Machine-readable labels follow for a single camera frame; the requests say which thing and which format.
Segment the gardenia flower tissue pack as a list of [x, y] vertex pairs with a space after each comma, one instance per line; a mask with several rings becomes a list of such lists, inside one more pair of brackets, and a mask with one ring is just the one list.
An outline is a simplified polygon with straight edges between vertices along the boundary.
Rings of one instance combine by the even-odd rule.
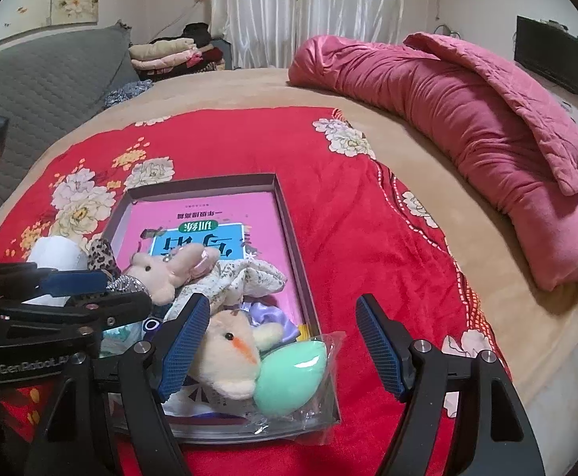
[[254, 411], [252, 400], [238, 401], [223, 397], [209, 386], [195, 380], [186, 382], [162, 405], [164, 413], [171, 417], [237, 417], [246, 418]]

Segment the leopard print cloth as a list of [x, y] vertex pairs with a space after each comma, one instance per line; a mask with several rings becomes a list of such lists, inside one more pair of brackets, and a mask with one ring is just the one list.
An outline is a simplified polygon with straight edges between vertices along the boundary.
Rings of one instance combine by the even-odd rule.
[[88, 269], [104, 272], [109, 280], [121, 275], [112, 246], [106, 238], [93, 238], [89, 245]]

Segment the white toilet paper roll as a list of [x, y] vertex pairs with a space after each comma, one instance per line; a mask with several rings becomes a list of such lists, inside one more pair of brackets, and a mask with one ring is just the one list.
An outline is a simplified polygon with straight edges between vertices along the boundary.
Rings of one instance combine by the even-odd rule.
[[45, 236], [35, 242], [27, 261], [38, 268], [77, 271], [88, 268], [88, 254], [73, 240], [62, 235]]

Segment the cream plush chick toy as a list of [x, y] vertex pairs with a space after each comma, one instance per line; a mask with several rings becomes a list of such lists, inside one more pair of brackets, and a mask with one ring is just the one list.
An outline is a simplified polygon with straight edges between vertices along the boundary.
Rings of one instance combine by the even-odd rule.
[[246, 312], [226, 309], [209, 319], [189, 374], [227, 399], [248, 400], [256, 390], [261, 354], [282, 339], [281, 324], [254, 327]]

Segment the pink plush bunny with bow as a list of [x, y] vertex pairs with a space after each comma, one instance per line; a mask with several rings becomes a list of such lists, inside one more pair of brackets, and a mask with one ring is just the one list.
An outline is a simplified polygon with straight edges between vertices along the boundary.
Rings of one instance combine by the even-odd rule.
[[125, 276], [143, 285], [156, 306], [171, 304], [178, 288], [207, 275], [220, 258], [220, 251], [199, 243], [176, 247], [166, 255], [134, 253]]

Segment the floral white fabric pouch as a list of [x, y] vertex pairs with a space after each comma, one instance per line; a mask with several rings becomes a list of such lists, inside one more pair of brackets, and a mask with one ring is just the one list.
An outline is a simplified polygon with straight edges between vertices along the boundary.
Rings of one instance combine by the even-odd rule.
[[218, 261], [206, 275], [180, 289], [164, 320], [176, 319], [194, 294], [204, 296], [210, 315], [215, 315], [224, 308], [240, 305], [246, 297], [277, 294], [286, 284], [287, 276], [264, 260]]

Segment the green sponge egg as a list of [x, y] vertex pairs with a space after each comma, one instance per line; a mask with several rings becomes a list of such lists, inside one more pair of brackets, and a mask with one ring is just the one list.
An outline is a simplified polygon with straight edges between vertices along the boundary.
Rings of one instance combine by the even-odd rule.
[[261, 361], [252, 397], [256, 441], [321, 446], [341, 422], [336, 395], [342, 331], [317, 335], [270, 351]]

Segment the beige bed sheet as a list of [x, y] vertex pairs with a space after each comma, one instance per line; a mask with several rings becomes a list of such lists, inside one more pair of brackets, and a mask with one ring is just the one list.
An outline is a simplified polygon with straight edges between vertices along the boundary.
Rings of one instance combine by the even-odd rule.
[[198, 109], [336, 107], [363, 132], [378, 161], [413, 192], [447, 235], [449, 249], [483, 300], [524, 403], [578, 370], [578, 284], [539, 290], [510, 222], [459, 175], [440, 150], [401, 119], [347, 98], [292, 87], [284, 69], [216, 71], [156, 83], [144, 95], [93, 117], [48, 148], [0, 207], [0, 225], [47, 165], [73, 144], [107, 130]]

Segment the purple satin scrunchie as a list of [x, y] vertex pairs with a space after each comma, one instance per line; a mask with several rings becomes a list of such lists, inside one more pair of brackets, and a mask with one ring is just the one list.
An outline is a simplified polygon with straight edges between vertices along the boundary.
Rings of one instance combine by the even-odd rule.
[[244, 301], [239, 305], [255, 329], [263, 328], [266, 348], [295, 342], [300, 336], [298, 326], [277, 306], [262, 301]]

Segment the pink book with blue panel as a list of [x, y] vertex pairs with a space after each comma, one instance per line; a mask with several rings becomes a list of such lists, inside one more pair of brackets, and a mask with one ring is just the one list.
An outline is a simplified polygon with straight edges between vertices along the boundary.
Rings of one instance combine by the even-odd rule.
[[110, 216], [102, 237], [110, 242], [120, 269], [130, 264], [137, 251], [163, 256], [192, 243], [216, 248], [222, 261], [266, 261], [287, 282], [265, 301], [280, 308], [295, 326], [305, 323], [289, 241], [273, 191], [127, 201]]

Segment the red floral blanket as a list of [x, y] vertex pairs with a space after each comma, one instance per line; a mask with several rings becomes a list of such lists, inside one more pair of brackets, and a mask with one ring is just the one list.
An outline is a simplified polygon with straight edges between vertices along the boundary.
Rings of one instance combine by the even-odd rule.
[[169, 113], [73, 140], [0, 217], [0, 261], [25, 259], [45, 235], [88, 244], [133, 188], [247, 173], [278, 177], [320, 324], [346, 335], [337, 367], [342, 422], [321, 447], [192, 447], [187, 461], [197, 475], [372, 475], [403, 408], [362, 342], [358, 297], [373, 294], [415, 338], [448, 353], [474, 355], [497, 342], [443, 231], [337, 109]]

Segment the blue patterned cloth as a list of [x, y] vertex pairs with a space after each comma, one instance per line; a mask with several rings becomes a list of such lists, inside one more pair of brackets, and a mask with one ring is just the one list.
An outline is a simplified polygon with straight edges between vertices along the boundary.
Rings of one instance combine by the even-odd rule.
[[153, 81], [144, 80], [124, 84], [122, 87], [111, 91], [104, 98], [104, 108], [110, 109], [119, 103], [132, 100], [153, 86]]

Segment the pink red quilt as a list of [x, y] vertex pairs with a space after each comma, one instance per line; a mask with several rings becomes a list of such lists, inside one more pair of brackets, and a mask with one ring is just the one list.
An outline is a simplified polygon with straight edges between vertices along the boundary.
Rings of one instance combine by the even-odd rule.
[[288, 75], [400, 116], [509, 217], [539, 288], [578, 282], [578, 125], [513, 62], [425, 32], [401, 44], [314, 36]]

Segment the stack of folded clothes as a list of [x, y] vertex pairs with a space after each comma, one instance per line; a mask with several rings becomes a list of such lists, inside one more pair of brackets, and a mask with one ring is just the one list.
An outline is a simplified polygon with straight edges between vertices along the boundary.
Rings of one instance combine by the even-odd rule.
[[213, 38], [206, 23], [187, 24], [179, 36], [162, 36], [150, 43], [133, 44], [129, 55], [142, 81], [159, 82], [232, 68], [232, 45], [225, 39]]

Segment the white satin curtain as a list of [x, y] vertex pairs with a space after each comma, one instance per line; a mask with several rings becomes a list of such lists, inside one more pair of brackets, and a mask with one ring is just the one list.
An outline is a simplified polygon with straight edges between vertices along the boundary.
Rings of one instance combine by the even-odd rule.
[[210, 0], [210, 30], [235, 68], [287, 68], [312, 36], [392, 43], [404, 0]]

